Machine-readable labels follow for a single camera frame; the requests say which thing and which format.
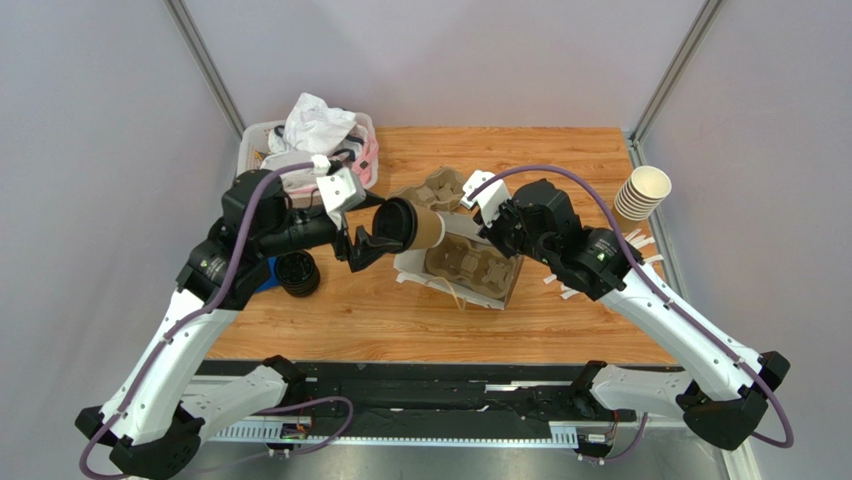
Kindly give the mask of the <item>black plastic cup lid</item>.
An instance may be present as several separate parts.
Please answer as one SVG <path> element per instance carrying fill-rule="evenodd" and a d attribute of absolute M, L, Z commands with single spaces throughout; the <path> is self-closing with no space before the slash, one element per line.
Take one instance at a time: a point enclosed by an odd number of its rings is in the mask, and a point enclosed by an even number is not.
<path fill-rule="evenodd" d="M 399 197 L 386 199 L 376 210 L 372 234 L 398 244 L 394 253 L 408 250 L 414 243 L 418 228 L 415 205 Z"/>

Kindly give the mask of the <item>brown paper bag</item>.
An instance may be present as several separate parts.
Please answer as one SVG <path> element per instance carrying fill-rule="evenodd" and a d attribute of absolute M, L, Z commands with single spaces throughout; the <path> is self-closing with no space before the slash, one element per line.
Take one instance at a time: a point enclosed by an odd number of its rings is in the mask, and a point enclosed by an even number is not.
<path fill-rule="evenodd" d="M 506 257 L 477 235 L 478 225 L 460 213 L 440 212 L 445 225 L 441 243 L 396 256 L 399 283 L 413 282 L 454 296 L 457 306 L 506 308 L 523 258 Z"/>

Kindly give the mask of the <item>single cardboard cup carrier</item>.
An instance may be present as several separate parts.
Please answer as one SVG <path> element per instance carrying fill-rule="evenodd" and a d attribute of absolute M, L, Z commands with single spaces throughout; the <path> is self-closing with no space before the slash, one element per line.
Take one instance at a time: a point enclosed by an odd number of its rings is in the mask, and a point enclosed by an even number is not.
<path fill-rule="evenodd" d="M 511 292 L 522 260 L 506 258 L 497 249 L 466 237 L 448 234 L 427 250 L 425 270 L 490 299 L 505 299 Z"/>

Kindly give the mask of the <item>brown paper coffee cup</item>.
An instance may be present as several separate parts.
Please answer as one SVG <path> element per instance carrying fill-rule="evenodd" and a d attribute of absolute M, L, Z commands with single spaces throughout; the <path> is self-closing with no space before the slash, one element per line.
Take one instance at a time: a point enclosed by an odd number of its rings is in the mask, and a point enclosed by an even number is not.
<path fill-rule="evenodd" d="M 401 211 L 404 251 L 433 248 L 443 241 L 445 224 L 436 212 L 407 201 L 402 203 Z"/>

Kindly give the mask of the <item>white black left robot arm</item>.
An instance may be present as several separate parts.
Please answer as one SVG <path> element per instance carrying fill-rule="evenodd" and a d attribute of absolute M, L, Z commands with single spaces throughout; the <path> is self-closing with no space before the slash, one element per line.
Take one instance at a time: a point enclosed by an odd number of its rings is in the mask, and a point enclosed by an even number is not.
<path fill-rule="evenodd" d="M 185 392 L 215 341 L 270 278 L 272 258 L 329 245 L 360 271 L 401 250 L 392 238 L 348 230 L 349 212 L 383 202 L 337 164 L 303 162 L 239 174 L 222 195 L 220 217 L 181 269 L 167 311 L 129 377 L 108 401 L 78 414 L 76 428 L 87 440 L 82 474 L 95 477 L 88 460 L 105 446 L 116 478 L 170 479 L 206 441 L 244 418 L 311 408 L 301 391 L 303 373 L 281 356 L 205 394 Z"/>

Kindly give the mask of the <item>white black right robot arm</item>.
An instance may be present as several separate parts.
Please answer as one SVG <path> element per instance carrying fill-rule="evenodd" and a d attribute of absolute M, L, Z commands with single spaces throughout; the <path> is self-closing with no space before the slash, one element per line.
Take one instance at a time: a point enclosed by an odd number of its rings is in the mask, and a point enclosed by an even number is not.
<path fill-rule="evenodd" d="M 780 353 L 758 353 L 710 324 L 665 286 L 608 228 L 582 224 L 569 196 L 547 180 L 509 193 L 501 180 L 464 188 L 478 235 L 507 257 L 546 265 L 573 289 L 638 326 L 680 365 L 675 372 L 590 361 L 572 387 L 610 411 L 680 418 L 702 440 L 733 451 L 756 429 L 789 371 Z"/>

